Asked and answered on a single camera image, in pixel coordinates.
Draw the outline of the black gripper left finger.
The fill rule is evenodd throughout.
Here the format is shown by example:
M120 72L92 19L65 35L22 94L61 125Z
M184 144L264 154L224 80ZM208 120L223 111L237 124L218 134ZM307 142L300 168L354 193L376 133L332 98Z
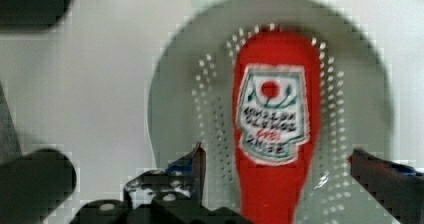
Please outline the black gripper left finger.
M206 153L193 150L164 169L153 169L130 180L121 200L84 205L70 224L253 224L239 213L202 205Z

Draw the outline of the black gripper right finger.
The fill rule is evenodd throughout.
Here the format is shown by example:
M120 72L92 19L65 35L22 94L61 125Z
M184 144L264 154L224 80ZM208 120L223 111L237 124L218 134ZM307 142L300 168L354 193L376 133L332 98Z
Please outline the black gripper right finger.
M423 173L355 148L350 175L401 224L423 224Z

